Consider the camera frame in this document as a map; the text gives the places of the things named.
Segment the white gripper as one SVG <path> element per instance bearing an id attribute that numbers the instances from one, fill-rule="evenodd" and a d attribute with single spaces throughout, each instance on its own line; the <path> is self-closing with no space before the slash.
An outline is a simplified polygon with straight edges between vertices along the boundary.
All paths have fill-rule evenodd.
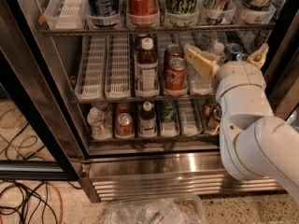
<path id="1" fill-rule="evenodd" d="M 213 78 L 212 88 L 216 101 L 221 106 L 268 105 L 264 92 L 266 83 L 260 70 L 268 50 L 268 44 L 263 43 L 258 50 L 250 54 L 247 62 L 228 62 L 218 70 L 218 55 L 190 44 L 184 46 L 185 58 L 196 72 L 205 80 Z"/>

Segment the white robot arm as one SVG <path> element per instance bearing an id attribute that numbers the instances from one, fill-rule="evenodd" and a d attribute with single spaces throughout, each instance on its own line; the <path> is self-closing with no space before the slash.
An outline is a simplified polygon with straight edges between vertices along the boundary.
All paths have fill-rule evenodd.
<path id="1" fill-rule="evenodd" d="M 265 95 L 261 68 L 268 50 L 262 44 L 245 61 L 219 66 L 217 55 L 184 46 L 197 74 L 212 81 L 221 106 L 220 149 L 226 171 L 238 180 L 271 177 L 299 202 L 299 133 L 274 115 Z"/>

